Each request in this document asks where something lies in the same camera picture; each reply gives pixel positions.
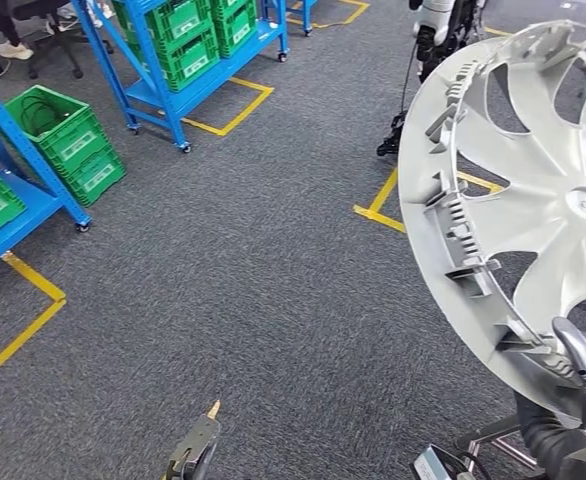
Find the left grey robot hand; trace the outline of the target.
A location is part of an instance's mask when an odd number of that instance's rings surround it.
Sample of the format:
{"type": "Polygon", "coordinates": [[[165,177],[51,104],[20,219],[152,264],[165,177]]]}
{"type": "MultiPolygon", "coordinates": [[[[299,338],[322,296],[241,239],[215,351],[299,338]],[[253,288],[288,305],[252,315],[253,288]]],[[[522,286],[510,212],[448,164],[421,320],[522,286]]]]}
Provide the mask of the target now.
{"type": "Polygon", "coordinates": [[[169,456],[164,479],[205,479],[218,443],[221,425],[205,414],[180,441],[169,456]]]}

